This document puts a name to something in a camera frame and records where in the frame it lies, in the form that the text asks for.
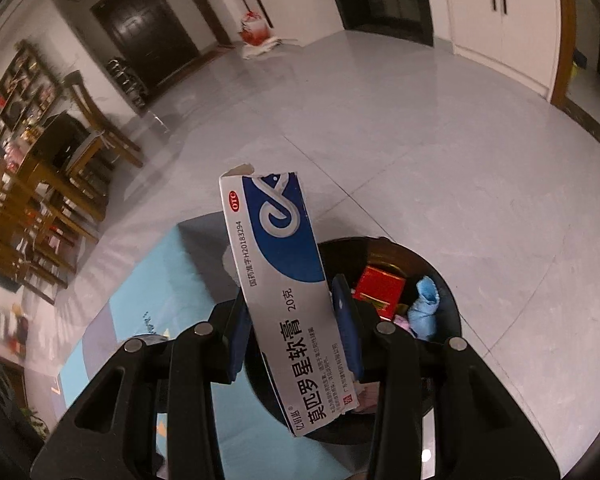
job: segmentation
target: otc logo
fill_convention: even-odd
[[[235,191],[229,193],[229,206],[234,213],[238,212],[238,209],[240,209],[240,199]]]

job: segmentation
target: yellow object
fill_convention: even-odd
[[[578,75],[578,70],[580,70],[580,67],[576,65],[575,61],[573,62],[573,66],[571,67],[571,79],[573,80],[574,77],[576,77]]]

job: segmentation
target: red box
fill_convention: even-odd
[[[383,319],[394,318],[405,279],[384,270],[366,266],[353,294],[356,300],[368,301]]]

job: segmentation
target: black trash can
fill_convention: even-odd
[[[460,314],[451,289],[439,272],[419,254],[387,238],[369,237],[330,240],[319,244],[318,249],[330,286],[336,274],[344,274],[351,288],[355,288],[365,267],[370,265],[406,280],[400,303],[407,305],[413,304],[418,297],[416,284],[424,276],[429,276],[440,294],[440,306],[436,312],[438,330],[431,340],[443,343],[450,337],[462,335]],[[285,424],[253,331],[247,346],[244,368],[258,400],[272,416]],[[431,384],[426,380],[422,381],[422,408],[423,416],[432,408]],[[366,444],[371,442],[375,418],[374,414],[347,412],[306,436],[328,444]]]

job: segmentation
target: rug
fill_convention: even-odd
[[[60,417],[134,335],[175,338],[213,307],[236,297],[222,212],[181,222],[151,250],[88,326],[58,377]],[[294,438],[255,397],[244,370],[234,384],[213,384],[218,442],[227,480],[343,480],[363,470],[368,446],[331,446]],[[166,416],[157,449],[167,456]]]

